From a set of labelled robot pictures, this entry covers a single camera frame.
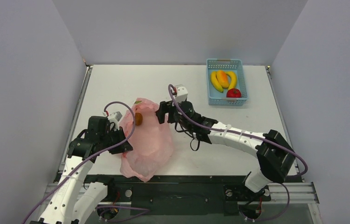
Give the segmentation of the brown fake kiwi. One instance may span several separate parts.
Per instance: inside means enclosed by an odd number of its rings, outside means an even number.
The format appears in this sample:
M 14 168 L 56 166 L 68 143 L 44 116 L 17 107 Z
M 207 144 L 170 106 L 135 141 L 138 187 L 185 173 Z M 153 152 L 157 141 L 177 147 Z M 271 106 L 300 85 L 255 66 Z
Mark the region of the brown fake kiwi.
M 141 113 L 135 113 L 135 125 L 140 126 L 143 123 L 143 115 Z

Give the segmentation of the pink plastic bag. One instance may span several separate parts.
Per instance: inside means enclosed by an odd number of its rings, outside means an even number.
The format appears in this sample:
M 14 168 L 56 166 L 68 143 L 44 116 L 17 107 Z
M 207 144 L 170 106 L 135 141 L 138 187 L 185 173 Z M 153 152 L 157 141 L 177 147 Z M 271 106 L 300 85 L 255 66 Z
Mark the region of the pink plastic bag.
M 122 153 L 120 173 L 129 178 L 137 177 L 143 182 L 149 181 L 156 172 L 165 166 L 174 152 L 172 133 L 167 122 L 158 123 L 155 111 L 159 105 L 146 98 L 137 98 L 132 111 L 143 115 L 143 123 L 134 125 L 132 115 L 126 112 L 120 126 L 125 136 L 131 136 L 128 142 L 133 147 L 130 152 Z

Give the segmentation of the yellow fake banana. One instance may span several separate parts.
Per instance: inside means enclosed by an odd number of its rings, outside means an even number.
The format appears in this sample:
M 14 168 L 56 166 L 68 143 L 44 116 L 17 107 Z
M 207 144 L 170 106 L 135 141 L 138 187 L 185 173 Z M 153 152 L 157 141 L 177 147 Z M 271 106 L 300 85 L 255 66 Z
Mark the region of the yellow fake banana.
M 230 77 L 230 84 L 227 89 L 235 89 L 237 85 L 237 75 L 233 71 L 226 71 L 225 73 Z
M 212 86 L 218 91 L 218 92 L 223 92 L 223 87 L 222 85 L 219 83 L 218 79 L 217 79 L 217 72 L 216 71 L 212 71 L 210 74 L 210 81 Z

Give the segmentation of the fake orange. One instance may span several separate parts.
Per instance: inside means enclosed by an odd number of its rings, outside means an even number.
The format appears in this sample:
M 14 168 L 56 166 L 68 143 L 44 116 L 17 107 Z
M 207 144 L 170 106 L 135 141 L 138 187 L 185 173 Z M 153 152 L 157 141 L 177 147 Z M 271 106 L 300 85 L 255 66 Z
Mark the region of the fake orange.
M 227 74 L 223 70 L 217 71 L 217 79 L 219 83 L 222 85 L 223 89 L 227 89 L 229 87 Z

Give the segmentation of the red fake apple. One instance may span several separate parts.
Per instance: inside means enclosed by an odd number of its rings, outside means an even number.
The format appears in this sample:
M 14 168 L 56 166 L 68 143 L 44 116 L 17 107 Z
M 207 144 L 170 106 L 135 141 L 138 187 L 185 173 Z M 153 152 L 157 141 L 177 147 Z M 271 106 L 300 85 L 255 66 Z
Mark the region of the red fake apple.
M 241 98 L 242 93 L 239 89 L 232 88 L 232 89 L 227 90 L 226 97 L 227 98 Z

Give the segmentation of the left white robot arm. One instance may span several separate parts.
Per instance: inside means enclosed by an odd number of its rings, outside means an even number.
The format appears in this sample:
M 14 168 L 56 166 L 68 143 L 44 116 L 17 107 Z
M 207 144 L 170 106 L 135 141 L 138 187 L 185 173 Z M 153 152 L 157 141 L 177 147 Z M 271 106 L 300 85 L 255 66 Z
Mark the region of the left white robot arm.
M 70 142 L 60 181 L 35 223 L 83 224 L 102 200 L 110 201 L 116 196 L 113 179 L 103 176 L 95 177 L 82 196 L 79 193 L 96 161 L 97 152 L 108 148 L 115 154 L 132 150 L 118 125 L 121 117 L 120 112 L 115 112 L 107 117 L 89 118 L 88 127 Z

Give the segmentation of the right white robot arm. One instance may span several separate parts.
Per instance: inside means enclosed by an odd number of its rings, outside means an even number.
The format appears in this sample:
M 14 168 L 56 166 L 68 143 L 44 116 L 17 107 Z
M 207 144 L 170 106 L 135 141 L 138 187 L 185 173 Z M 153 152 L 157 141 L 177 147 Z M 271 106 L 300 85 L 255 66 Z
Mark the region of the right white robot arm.
M 180 125 L 198 142 L 223 145 L 238 149 L 257 160 L 257 166 L 246 176 L 240 186 L 245 199 L 254 198 L 269 183 L 283 183 L 288 176 L 295 176 L 295 153 L 286 139 L 276 130 L 256 133 L 237 129 L 204 117 L 194 111 L 189 101 L 175 106 L 172 101 L 162 101 L 156 111 L 160 124 L 165 122 Z

